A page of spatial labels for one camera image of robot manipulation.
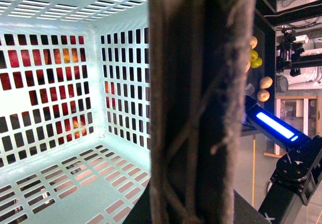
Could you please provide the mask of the left gripper fuzzy finger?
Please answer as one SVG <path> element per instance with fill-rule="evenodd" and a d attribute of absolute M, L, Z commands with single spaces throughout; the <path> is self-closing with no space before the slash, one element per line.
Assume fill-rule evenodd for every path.
<path fill-rule="evenodd" d="M 256 0 L 149 0 L 153 223 L 233 223 Z"/>

